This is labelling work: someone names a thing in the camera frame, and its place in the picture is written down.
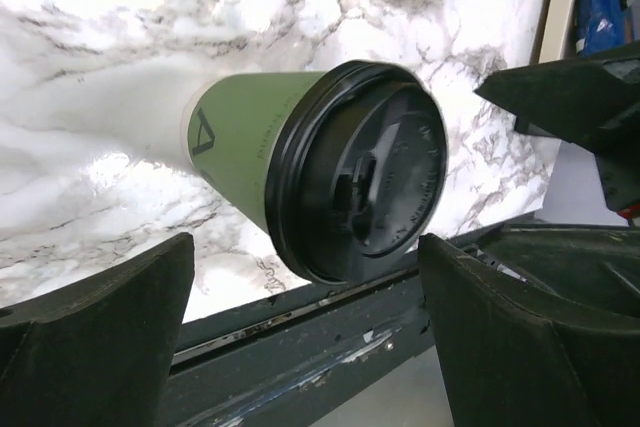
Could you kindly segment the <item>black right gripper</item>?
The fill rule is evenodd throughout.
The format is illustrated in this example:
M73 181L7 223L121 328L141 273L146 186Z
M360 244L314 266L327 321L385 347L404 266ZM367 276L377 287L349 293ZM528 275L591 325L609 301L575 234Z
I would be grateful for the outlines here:
M475 93L595 155L606 207L639 221L639 43L489 75ZM639 317L639 229L515 225L483 235L494 269L549 294Z

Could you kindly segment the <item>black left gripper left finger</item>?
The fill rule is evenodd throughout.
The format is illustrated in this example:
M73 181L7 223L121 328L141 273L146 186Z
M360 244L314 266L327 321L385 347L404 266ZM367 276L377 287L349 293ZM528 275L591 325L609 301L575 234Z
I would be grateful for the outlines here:
M4 426L151 426L194 278L178 234L1 311Z

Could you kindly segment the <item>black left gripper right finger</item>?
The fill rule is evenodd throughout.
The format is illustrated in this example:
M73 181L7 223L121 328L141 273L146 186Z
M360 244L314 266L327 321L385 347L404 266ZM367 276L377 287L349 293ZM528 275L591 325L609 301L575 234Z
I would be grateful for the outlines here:
M458 426L635 426L639 317L587 307L427 235L418 262Z

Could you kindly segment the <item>black plastic cup lid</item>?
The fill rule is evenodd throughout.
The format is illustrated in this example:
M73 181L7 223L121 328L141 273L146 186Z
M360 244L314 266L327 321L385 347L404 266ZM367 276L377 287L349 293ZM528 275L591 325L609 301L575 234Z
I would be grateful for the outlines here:
M388 271L433 216L447 160L439 107L410 71L332 69L304 90L274 145L265 212L277 254L329 285Z

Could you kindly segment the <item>green paper cup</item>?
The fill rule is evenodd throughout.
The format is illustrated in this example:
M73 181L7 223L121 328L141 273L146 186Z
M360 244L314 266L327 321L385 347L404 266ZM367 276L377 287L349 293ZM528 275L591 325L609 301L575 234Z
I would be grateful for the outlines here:
M295 106L323 75L236 74L203 86L190 101L184 148L195 172L263 231L273 148Z

